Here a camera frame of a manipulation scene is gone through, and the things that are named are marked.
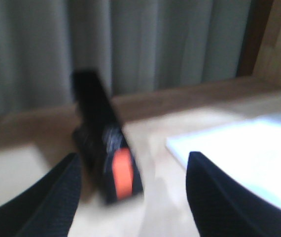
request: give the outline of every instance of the gray curtain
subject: gray curtain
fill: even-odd
[[[71,102],[74,69],[109,94],[233,78],[251,0],[0,0],[0,114]]]

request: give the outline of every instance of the white paper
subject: white paper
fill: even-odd
[[[237,182],[281,208],[281,114],[259,117],[167,139],[187,167],[200,151]]]

